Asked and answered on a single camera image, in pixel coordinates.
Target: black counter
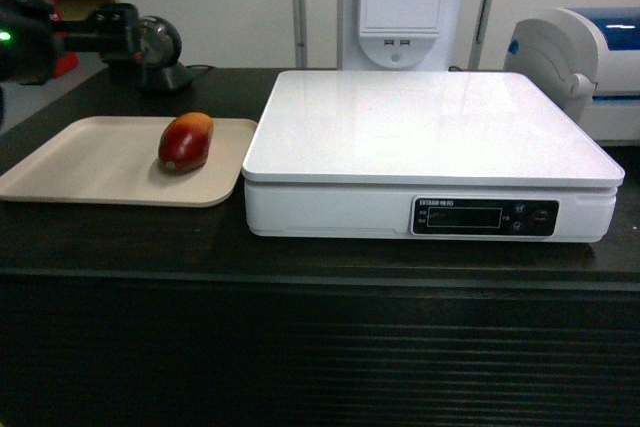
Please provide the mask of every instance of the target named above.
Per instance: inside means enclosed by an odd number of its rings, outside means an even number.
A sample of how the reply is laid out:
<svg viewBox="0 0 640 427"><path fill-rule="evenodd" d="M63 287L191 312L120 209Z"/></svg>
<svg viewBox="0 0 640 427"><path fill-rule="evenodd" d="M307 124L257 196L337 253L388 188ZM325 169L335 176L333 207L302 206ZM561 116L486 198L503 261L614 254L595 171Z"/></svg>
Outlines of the black counter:
<svg viewBox="0 0 640 427"><path fill-rule="evenodd" d="M99 73L0 137L0 173L84 117L257 121L280 71L156 98ZM637 425L640 148L607 151L594 244L263 238L242 177L204 209L0 202L0 422Z"/></svg>

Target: wall-mounted device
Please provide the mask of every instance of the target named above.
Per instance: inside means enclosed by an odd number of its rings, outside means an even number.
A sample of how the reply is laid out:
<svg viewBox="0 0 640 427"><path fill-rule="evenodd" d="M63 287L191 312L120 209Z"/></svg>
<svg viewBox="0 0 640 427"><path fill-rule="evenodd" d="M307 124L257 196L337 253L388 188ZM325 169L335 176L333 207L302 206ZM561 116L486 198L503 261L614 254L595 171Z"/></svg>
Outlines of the wall-mounted device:
<svg viewBox="0 0 640 427"><path fill-rule="evenodd" d="M460 0L338 0L338 67L447 70Z"/></svg>
<svg viewBox="0 0 640 427"><path fill-rule="evenodd" d="M504 69L601 144L640 144L640 9L549 9L515 27Z"/></svg>

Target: dark countertop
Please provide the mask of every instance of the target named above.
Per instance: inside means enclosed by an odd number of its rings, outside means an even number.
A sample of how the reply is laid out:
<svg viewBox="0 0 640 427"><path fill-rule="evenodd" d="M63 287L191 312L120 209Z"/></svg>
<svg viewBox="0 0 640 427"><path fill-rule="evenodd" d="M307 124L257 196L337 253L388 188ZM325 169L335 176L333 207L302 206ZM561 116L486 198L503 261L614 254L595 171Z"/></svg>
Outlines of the dark countertop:
<svg viewBox="0 0 640 427"><path fill-rule="evenodd" d="M202 71L173 97L112 86L107 71L0 137L0 173L83 117L200 110L258 120L279 69ZM607 151L626 170L609 233L594 244L262 238L243 180L205 209L0 202L0 273L55 277L476 289L640 291L640 148Z"/></svg>

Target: scale platform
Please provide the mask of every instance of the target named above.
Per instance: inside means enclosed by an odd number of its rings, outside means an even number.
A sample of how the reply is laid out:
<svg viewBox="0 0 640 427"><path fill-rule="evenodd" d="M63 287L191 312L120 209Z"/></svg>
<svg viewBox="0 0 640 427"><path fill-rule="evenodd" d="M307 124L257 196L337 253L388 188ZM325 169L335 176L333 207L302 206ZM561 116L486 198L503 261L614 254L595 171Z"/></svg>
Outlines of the scale platform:
<svg viewBox="0 0 640 427"><path fill-rule="evenodd" d="M291 71L243 163L265 236L596 242L624 171L532 82Z"/></svg>

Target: receipt printer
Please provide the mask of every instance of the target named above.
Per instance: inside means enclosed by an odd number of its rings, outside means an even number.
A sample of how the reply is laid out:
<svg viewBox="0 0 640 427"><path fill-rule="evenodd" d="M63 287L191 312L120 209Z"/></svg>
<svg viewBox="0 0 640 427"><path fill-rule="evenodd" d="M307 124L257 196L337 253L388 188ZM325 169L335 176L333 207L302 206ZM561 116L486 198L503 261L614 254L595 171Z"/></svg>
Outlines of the receipt printer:
<svg viewBox="0 0 640 427"><path fill-rule="evenodd" d="M598 143L640 144L640 8L556 8L518 22L504 70L529 77Z"/></svg>

